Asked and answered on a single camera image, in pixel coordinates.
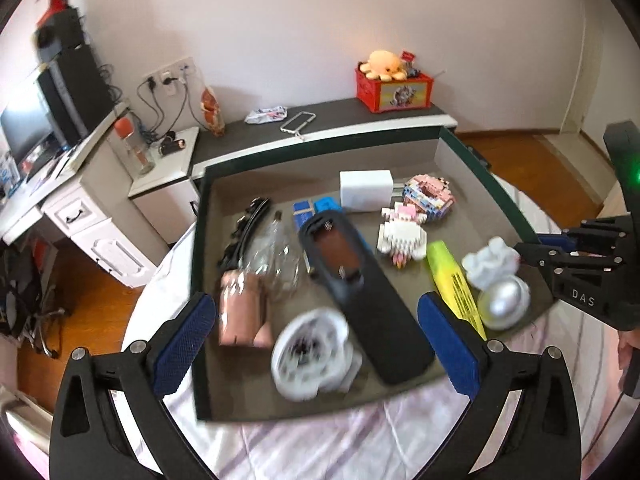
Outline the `person right hand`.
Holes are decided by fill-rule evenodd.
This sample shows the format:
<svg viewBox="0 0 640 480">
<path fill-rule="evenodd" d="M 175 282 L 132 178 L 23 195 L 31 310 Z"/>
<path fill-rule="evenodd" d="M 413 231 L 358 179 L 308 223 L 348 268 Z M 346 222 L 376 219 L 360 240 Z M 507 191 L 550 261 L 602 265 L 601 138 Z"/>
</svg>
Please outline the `person right hand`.
<svg viewBox="0 0 640 480">
<path fill-rule="evenodd" d="M 620 390 L 633 399 L 639 397 L 639 330 L 618 333 L 618 367 L 622 371 Z"/>
</svg>

